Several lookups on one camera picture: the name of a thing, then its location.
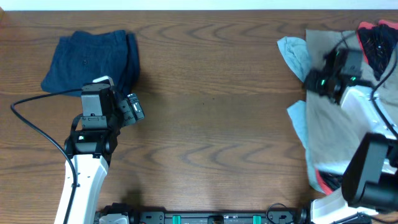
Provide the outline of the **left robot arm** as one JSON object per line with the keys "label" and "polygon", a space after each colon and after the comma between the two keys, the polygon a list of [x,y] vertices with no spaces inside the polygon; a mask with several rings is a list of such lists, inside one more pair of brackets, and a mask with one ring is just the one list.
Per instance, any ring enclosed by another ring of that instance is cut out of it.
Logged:
{"label": "left robot arm", "polygon": [[124,96],[109,84],[85,85],[81,103],[83,112],[73,120],[65,140],[65,182],[56,223],[94,222],[120,130],[145,117],[135,94]]}

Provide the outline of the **khaki beige shorts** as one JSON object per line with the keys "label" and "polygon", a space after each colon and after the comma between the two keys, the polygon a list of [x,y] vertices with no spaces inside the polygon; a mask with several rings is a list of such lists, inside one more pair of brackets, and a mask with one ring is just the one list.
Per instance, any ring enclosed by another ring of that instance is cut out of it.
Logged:
{"label": "khaki beige shorts", "polygon": [[308,148],[319,171],[343,174],[367,133],[397,139],[397,64],[393,52],[377,81],[354,31],[307,30]]}

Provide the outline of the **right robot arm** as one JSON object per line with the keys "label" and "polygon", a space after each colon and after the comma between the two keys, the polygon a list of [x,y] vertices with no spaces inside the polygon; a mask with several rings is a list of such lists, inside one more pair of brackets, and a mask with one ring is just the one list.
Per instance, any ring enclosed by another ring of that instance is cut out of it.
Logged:
{"label": "right robot arm", "polygon": [[376,86],[361,77],[359,50],[335,49],[305,79],[309,146],[340,186],[303,210],[303,223],[362,223],[397,210],[397,126]]}

